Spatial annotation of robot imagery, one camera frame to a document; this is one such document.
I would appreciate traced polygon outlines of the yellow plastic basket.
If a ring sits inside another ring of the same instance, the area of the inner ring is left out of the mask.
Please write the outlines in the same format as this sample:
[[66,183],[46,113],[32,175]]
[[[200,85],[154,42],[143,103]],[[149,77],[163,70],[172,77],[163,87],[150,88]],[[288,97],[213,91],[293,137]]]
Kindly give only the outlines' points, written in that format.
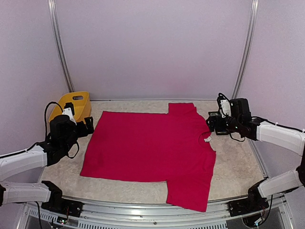
[[84,121],[86,117],[91,116],[92,106],[90,102],[90,95],[87,91],[79,91],[73,93],[67,93],[63,95],[58,102],[50,102],[51,105],[54,105],[54,108],[48,119],[48,123],[52,123],[53,120],[68,120],[68,123],[76,126],[67,115],[63,115],[63,109],[67,102],[72,102],[74,105],[76,124],[80,121]]

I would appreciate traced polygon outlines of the magenta t-shirt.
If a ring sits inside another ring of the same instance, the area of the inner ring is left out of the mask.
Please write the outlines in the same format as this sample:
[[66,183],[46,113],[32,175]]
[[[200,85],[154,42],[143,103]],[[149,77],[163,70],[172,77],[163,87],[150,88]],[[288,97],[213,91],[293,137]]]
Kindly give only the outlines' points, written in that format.
[[170,103],[165,114],[103,111],[80,175],[165,182],[168,204],[205,212],[216,161],[210,134],[192,103]]

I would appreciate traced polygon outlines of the black brooch display box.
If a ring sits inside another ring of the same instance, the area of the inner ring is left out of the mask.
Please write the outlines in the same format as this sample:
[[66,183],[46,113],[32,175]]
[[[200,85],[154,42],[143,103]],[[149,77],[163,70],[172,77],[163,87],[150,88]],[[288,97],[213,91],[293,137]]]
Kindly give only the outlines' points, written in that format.
[[212,112],[208,112],[210,117],[214,117],[214,116],[221,116],[219,111],[212,111]]

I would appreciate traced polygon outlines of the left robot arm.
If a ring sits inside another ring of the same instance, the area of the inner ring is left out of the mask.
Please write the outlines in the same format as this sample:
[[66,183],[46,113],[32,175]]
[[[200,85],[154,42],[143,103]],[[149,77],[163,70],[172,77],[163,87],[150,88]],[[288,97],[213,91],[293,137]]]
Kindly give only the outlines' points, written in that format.
[[34,169],[57,164],[69,155],[78,139],[94,132],[93,118],[74,122],[67,114],[61,114],[50,122],[50,132],[45,141],[28,149],[0,157],[0,204],[40,202],[41,208],[67,216],[79,217],[83,204],[62,197],[62,190],[50,181],[40,183],[15,183],[6,179]]

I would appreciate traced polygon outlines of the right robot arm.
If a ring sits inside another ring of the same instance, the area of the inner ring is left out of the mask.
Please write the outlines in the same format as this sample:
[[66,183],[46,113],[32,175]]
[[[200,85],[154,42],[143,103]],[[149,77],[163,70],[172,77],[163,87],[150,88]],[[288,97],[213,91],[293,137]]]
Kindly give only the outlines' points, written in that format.
[[248,139],[267,143],[300,156],[297,168],[275,177],[265,178],[248,189],[247,197],[228,203],[232,217],[270,209],[276,194],[289,193],[305,185],[305,131],[272,122],[251,114],[245,98],[228,99],[219,93],[218,110],[209,112],[207,124],[217,135],[238,134],[241,142]]

